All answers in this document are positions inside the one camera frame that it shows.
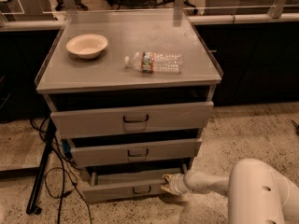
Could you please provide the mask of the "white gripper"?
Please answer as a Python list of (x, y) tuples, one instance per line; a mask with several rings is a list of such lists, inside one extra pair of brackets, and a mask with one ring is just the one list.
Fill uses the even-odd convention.
[(186, 185), (184, 183), (184, 175), (183, 174), (165, 174), (162, 176), (166, 182), (168, 182), (168, 186), (161, 185), (161, 189), (168, 193), (172, 193), (174, 195), (180, 195), (188, 192)]

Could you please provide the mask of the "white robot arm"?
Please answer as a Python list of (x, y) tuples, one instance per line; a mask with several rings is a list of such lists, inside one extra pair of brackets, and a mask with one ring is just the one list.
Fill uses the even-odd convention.
[(162, 190), (173, 195), (213, 191), (227, 197), (229, 224), (285, 224), (299, 218), (299, 187), (260, 160), (238, 161), (229, 176), (190, 170), (163, 179)]

